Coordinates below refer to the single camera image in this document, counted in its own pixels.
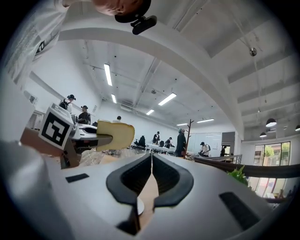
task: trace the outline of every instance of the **baseball cap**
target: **baseball cap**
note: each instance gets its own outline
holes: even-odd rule
[[[76,98],[74,97],[74,95],[73,94],[71,94],[71,95],[69,95],[69,96],[67,96],[67,99],[73,99],[73,100],[76,100]]]
[[[116,15],[114,18],[119,23],[130,23],[144,16],[151,5],[151,0],[143,0],[141,6],[134,12],[124,16]]]

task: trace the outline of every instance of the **white table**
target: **white table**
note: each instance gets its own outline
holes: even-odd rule
[[[159,150],[161,153],[161,151],[165,151],[166,152],[166,155],[169,154],[169,149],[168,148],[165,148],[165,147],[160,147],[158,145],[155,145],[155,144],[151,144],[151,143],[146,143],[146,150],[145,150],[145,153],[147,152],[147,149],[149,149],[149,153],[151,152],[151,150]]]

